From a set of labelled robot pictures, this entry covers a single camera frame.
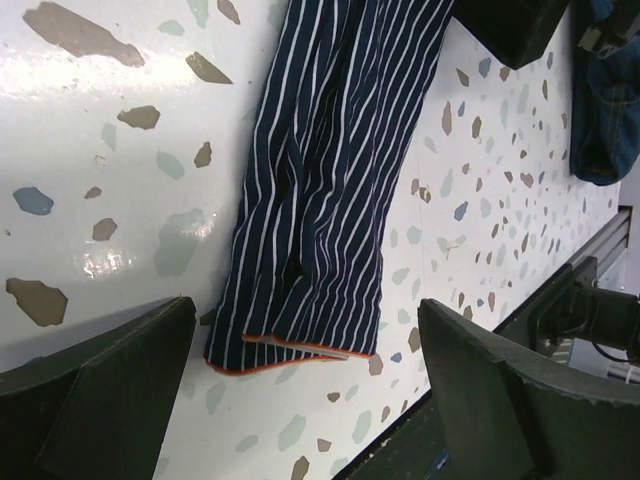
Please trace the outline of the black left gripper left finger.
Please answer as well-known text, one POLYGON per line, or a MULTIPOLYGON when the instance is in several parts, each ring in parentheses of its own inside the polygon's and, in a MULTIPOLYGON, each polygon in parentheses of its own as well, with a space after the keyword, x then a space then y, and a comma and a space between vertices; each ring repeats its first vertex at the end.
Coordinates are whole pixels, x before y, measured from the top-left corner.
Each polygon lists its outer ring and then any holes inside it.
POLYGON ((194 328, 177 297, 2 373, 2 478, 152 478, 194 328))

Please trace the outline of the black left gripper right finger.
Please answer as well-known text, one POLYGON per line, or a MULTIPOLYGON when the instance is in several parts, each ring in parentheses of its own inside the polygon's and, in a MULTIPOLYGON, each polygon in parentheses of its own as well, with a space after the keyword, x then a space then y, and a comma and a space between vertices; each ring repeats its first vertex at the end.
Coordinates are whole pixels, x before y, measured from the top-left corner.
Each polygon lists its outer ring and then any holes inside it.
POLYGON ((419 333, 432 390, 443 389, 444 362, 474 363, 497 385, 482 412, 497 409, 493 438, 471 445, 444 418, 458 479, 636 479, 639 388, 564 366, 493 332, 442 303, 419 306, 419 333))

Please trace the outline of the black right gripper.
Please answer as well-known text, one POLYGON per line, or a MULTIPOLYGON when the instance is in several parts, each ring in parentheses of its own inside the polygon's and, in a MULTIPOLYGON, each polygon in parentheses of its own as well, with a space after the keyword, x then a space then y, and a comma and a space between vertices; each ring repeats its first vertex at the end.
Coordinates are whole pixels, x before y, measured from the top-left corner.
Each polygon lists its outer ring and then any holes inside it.
POLYGON ((569 0, 456 0, 453 16, 497 60, 520 69, 542 57, 569 0))

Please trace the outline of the navy white striped underwear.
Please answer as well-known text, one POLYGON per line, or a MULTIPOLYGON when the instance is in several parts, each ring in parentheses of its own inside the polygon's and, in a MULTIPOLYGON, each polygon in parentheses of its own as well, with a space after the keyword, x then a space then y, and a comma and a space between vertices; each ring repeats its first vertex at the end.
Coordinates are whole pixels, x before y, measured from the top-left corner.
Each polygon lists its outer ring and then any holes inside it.
POLYGON ((449 1, 293 1, 251 135, 204 357, 227 374, 375 354, 382 243, 449 1))

